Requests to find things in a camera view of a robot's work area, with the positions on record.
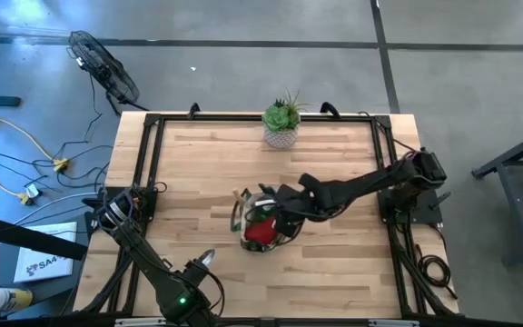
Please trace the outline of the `red gardening glove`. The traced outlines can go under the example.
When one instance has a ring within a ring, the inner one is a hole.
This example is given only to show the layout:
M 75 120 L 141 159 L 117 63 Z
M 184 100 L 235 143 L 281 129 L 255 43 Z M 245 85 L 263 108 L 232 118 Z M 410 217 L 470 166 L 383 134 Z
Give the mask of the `red gardening glove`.
M 274 216 L 271 216 L 261 223 L 252 223 L 246 228 L 244 238 L 250 242 L 270 245 L 278 235 L 274 224 Z

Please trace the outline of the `beige green-trimmed gardening bag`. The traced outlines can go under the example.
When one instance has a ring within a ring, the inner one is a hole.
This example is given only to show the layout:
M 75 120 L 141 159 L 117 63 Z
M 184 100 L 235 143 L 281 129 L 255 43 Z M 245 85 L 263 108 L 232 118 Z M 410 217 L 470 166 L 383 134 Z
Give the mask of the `beige green-trimmed gardening bag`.
M 270 245 L 264 245 L 264 244 L 257 243 L 257 242 L 247 241 L 244 238 L 245 230 L 250 224 L 256 223 L 254 221 L 254 210 L 255 210 L 254 203 L 257 201 L 260 201 L 260 200 L 267 200 L 267 199 L 274 200 L 275 194 L 266 194 L 266 193 L 263 193 L 262 190 L 259 193 L 252 193 L 248 188 L 245 188 L 239 192 L 240 192 L 241 196 L 245 199 L 245 204 L 239 205 L 238 202 L 235 200 L 235 203 L 232 207 L 232 213 L 231 213 L 231 218 L 230 218 L 230 231 L 233 233 L 239 234 L 240 245 L 244 250 L 246 250 L 248 252 L 253 252 L 253 253 L 267 253 L 277 247 L 291 243 L 293 240 L 295 240 L 298 237 L 303 225 L 301 226 L 299 231 L 292 237 L 287 237 L 281 233 L 278 233 L 277 237 L 274 239 L 274 241 Z M 277 204 L 272 213 L 272 216 L 275 217 L 275 220 L 276 220 L 276 213 L 277 213 Z

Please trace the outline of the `succulent in patterned white pot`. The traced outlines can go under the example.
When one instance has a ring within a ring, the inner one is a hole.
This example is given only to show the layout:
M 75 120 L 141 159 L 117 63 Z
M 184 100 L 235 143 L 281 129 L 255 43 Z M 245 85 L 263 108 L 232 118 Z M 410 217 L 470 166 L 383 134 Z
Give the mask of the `succulent in patterned white pot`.
M 298 96 L 299 93 L 292 95 L 286 90 L 284 96 L 276 98 L 261 116 L 264 141 L 269 146 L 286 149 L 296 143 L 301 111 L 306 111 L 306 104 L 299 103 Z

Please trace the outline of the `white printed cardboard box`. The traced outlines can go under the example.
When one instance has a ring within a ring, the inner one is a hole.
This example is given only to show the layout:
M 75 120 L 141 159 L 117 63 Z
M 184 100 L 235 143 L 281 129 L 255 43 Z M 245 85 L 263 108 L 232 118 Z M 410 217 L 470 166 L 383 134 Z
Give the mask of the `white printed cardboard box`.
M 29 229 L 74 242 L 77 222 L 29 226 Z M 17 258 L 14 282 L 34 282 L 65 277 L 72 274 L 73 265 L 73 259 L 22 247 Z

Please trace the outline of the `black diagonal beam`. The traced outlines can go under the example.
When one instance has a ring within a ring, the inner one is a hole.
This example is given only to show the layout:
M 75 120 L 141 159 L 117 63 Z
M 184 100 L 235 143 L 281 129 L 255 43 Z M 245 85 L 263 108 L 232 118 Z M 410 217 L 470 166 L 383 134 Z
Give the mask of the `black diagonal beam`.
M 87 247 L 80 243 L 69 242 L 51 234 L 41 233 L 1 220 L 0 243 L 74 260 L 81 260 L 87 253 Z

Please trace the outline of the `yellow and white can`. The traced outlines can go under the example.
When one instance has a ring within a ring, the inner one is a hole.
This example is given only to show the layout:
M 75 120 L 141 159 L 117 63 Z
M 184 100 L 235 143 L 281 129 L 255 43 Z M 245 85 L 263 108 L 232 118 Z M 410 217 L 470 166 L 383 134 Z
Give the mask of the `yellow and white can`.
M 34 299 L 29 290 L 0 288 L 0 314 L 7 315 L 28 308 Z

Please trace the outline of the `yellow and white plug adapter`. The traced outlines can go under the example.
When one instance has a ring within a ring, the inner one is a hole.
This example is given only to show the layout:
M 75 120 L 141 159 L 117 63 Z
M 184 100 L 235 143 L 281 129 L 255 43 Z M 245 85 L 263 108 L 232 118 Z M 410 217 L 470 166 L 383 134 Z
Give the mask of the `yellow and white plug adapter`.
M 35 199 L 38 198 L 41 194 L 42 191 L 39 190 L 33 183 L 30 183 L 25 187 L 25 191 L 23 193 L 19 193 L 17 197 L 19 198 L 22 205 L 33 205 L 35 203 Z

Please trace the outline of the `black floor fan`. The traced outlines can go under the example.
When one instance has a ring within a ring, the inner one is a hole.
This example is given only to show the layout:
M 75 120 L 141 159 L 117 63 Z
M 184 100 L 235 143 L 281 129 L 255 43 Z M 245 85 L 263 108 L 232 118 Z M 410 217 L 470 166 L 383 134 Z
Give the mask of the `black floor fan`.
M 123 64 L 96 38 L 88 32 L 77 30 L 70 33 L 68 43 L 79 67 L 104 89 L 105 97 L 117 116 L 121 116 L 122 112 L 115 103 L 149 111 L 137 104 L 140 91 Z

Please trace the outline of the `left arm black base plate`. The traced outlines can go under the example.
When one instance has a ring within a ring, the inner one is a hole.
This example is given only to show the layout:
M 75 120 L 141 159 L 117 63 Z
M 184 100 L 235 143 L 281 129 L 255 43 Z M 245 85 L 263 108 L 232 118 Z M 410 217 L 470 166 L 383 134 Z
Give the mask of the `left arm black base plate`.
M 113 203 L 118 209 L 111 209 L 114 216 L 121 220 L 132 218 L 138 223 L 150 222 L 153 219 L 157 190 L 133 184 L 127 187 L 102 187 L 93 197 L 84 198 L 82 203 L 94 210 L 103 223 L 107 223 L 105 206 Z

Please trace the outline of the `silver metal bracket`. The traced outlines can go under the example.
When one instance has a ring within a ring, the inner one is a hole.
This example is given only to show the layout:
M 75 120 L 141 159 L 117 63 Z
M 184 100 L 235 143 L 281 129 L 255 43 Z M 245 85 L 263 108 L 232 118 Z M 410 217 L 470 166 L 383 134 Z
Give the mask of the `silver metal bracket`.
M 163 317 L 125 318 L 117 319 L 113 327 L 158 327 L 166 323 Z
M 420 327 L 418 321 L 392 320 L 392 319 L 371 319 L 368 327 Z

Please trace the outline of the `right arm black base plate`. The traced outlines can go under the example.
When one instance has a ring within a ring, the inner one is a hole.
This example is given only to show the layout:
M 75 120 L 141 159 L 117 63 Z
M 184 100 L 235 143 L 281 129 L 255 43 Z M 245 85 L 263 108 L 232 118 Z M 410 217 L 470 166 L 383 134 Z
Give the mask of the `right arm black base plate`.
M 437 195 L 435 190 L 407 196 L 385 189 L 377 193 L 380 219 L 386 224 L 442 224 L 439 206 L 450 196 L 451 192 Z

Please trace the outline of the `black aluminium table frame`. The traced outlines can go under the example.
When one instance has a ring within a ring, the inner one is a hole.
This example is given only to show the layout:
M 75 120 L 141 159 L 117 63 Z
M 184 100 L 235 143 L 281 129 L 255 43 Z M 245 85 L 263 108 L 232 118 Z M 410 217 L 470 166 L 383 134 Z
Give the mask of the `black aluminium table frame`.
M 253 114 L 168 114 L 146 128 L 142 113 L 123 116 L 107 182 L 127 186 L 147 135 L 143 171 L 161 188 L 146 238 L 175 268 L 215 250 L 212 277 L 202 283 L 211 301 L 225 296 L 231 318 L 397 318 L 399 298 L 388 230 L 375 195 L 357 200 L 325 223 L 305 223 L 299 237 L 268 253 L 250 253 L 230 231 L 232 190 L 259 183 L 296 184 L 302 173 L 349 180 L 419 146 L 415 119 L 390 114 L 390 135 L 373 141 L 367 118 L 317 114 L 301 124 L 297 142 L 278 150 L 264 142 Z

